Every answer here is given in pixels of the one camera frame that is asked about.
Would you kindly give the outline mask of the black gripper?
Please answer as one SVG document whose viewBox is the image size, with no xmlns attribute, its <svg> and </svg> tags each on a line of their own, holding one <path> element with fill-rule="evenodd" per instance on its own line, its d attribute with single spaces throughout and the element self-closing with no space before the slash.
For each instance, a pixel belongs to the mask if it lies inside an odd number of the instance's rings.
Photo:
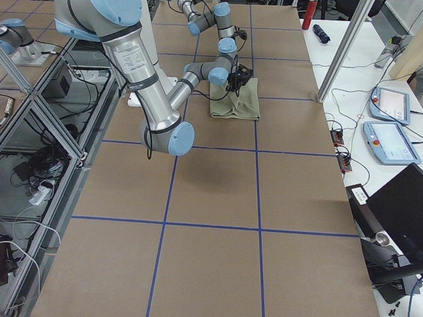
<svg viewBox="0 0 423 317">
<path fill-rule="evenodd" d="M 241 29 L 241 28 L 239 28 L 239 27 L 236 27 L 235 28 L 235 31 L 234 31 L 234 33 L 232 35 L 232 38 L 235 39 L 237 37 L 240 37 L 242 40 L 247 40 L 247 33 L 246 33 L 246 31 L 243 30 L 243 29 Z"/>
<path fill-rule="evenodd" d="M 253 74 L 254 71 L 252 69 L 239 64 L 235 71 L 228 76 L 226 91 L 239 93 L 241 87 L 249 82 Z"/>
</svg>

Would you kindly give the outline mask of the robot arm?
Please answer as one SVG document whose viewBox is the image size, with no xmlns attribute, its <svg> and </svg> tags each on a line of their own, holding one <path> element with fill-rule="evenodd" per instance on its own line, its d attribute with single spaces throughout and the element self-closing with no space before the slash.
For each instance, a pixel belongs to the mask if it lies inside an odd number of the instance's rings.
<svg viewBox="0 0 423 317">
<path fill-rule="evenodd" d="M 231 8 L 228 2 L 220 2 L 212 9 L 205 3 L 206 11 L 199 13 L 195 6 L 200 1 L 179 0 L 178 8 L 187 18 L 191 35 L 198 36 L 203 31 L 216 26 L 219 39 L 240 37 L 246 41 L 247 33 L 233 24 Z"/>
<path fill-rule="evenodd" d="M 100 42 L 105 56 L 135 94 L 145 119 L 141 138 L 148 153 L 158 151 L 173 156 L 185 155 L 194 143 L 191 123 L 182 120 L 179 108 L 198 84 L 207 80 L 238 93 L 252 77 L 252 70 L 239 64 L 237 36 L 246 34 L 233 25 L 227 2 L 216 4 L 201 14 L 195 1 L 179 1 L 193 36 L 216 26 L 218 55 L 212 62 L 191 63 L 170 91 L 166 91 L 152 62 L 142 32 L 142 1 L 55 1 L 57 31 L 79 40 Z"/>
</svg>

